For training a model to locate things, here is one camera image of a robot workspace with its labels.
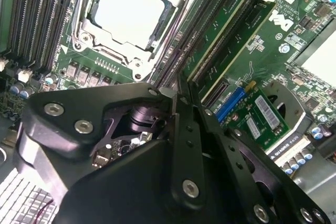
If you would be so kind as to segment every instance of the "blue pcie slot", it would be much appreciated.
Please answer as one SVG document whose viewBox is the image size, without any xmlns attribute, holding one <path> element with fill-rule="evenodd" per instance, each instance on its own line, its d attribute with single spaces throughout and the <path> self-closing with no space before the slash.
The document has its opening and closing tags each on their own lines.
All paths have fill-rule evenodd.
<svg viewBox="0 0 336 224">
<path fill-rule="evenodd" d="M 241 87 L 236 88 L 236 90 L 230 95 L 227 101 L 222 105 L 222 107 L 216 113 L 219 123 L 222 123 L 228 113 L 235 107 L 235 105 L 243 98 L 245 95 L 245 90 Z"/>
</svg>

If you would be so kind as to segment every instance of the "red wire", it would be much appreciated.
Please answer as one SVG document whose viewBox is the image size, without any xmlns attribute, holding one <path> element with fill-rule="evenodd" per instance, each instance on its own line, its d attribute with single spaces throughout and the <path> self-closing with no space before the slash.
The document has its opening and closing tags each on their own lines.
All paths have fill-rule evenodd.
<svg viewBox="0 0 336 224">
<path fill-rule="evenodd" d="M 50 201 L 48 201 L 41 209 L 40 209 L 40 211 L 37 213 L 37 215 L 36 215 L 36 218 L 35 218 L 35 220 L 34 220 L 34 222 L 33 222 L 33 224 L 37 224 L 37 219 L 42 215 L 42 213 L 43 213 L 43 211 L 47 208 L 47 206 L 49 206 L 51 203 L 53 203 L 54 202 L 54 200 L 50 200 Z"/>
</svg>

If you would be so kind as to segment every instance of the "chip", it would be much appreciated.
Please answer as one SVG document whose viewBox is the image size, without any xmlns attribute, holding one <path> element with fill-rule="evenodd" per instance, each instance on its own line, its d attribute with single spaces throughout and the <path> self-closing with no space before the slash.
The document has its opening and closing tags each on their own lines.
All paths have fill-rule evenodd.
<svg viewBox="0 0 336 224">
<path fill-rule="evenodd" d="M 318 105 L 319 102 L 317 102 L 316 100 L 314 100 L 313 98 L 310 98 L 305 105 L 310 109 L 310 110 L 314 110 Z"/>
</svg>

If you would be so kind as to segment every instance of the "screw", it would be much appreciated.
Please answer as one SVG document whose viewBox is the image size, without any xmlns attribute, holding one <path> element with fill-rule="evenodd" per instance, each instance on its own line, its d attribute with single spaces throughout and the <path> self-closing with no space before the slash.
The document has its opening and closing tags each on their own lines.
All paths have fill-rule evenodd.
<svg viewBox="0 0 336 224">
<path fill-rule="evenodd" d="M 324 220 L 324 218 L 322 217 L 322 214 L 320 212 L 318 212 L 316 209 L 314 209 L 313 214 L 316 216 L 316 218 L 318 218 L 318 220 L 321 223 L 325 224 L 326 221 Z"/>
<path fill-rule="evenodd" d="M 200 191 L 197 187 L 197 185 L 192 182 L 189 179 L 186 179 L 185 181 L 183 181 L 183 191 L 185 192 L 185 194 L 187 194 L 190 198 L 197 198 L 200 194 Z"/>
<path fill-rule="evenodd" d="M 86 120 L 79 120 L 75 123 L 75 130 L 80 134 L 90 134 L 93 131 L 93 125 Z"/>
<path fill-rule="evenodd" d="M 307 222 L 313 222 L 313 218 L 307 210 L 305 210 L 304 208 L 301 208 L 300 212 Z"/>
<path fill-rule="evenodd" d="M 187 101 L 187 99 L 186 99 L 185 97 L 182 97 L 180 100 L 181 100 L 183 103 L 188 104 L 188 101 Z"/>
<path fill-rule="evenodd" d="M 82 48 L 82 46 L 81 46 L 80 43 L 76 43 L 76 44 L 75 44 L 75 48 L 76 48 L 77 50 L 80 50 L 80 49 Z"/>
<path fill-rule="evenodd" d="M 237 136 L 242 136 L 242 133 L 239 130 L 235 129 L 234 132 Z"/>
<path fill-rule="evenodd" d="M 212 112 L 211 112 L 209 109 L 205 109 L 205 113 L 206 113 L 207 115 L 212 115 Z"/>
<path fill-rule="evenodd" d="M 255 215 L 258 217 L 258 219 L 262 223 L 268 223 L 269 222 L 269 217 L 268 214 L 266 213 L 265 209 L 261 205 L 255 205 L 253 207 Z"/>
<path fill-rule="evenodd" d="M 158 93 L 153 89 L 148 89 L 148 92 L 149 92 L 149 94 L 154 95 L 154 96 L 158 95 Z"/>
<path fill-rule="evenodd" d="M 64 108 L 57 103 L 48 103 L 44 106 L 44 112 L 48 115 L 59 116 L 64 113 Z"/>
</svg>

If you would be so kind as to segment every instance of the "motherboard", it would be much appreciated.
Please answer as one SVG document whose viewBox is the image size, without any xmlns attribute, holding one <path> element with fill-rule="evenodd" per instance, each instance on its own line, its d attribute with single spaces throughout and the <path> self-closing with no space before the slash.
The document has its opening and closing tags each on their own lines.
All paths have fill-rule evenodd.
<svg viewBox="0 0 336 224">
<path fill-rule="evenodd" d="M 38 92 L 174 88 L 183 74 L 283 167 L 336 122 L 335 17 L 336 0 L 2 0 L 0 113 L 19 120 Z"/>
</svg>

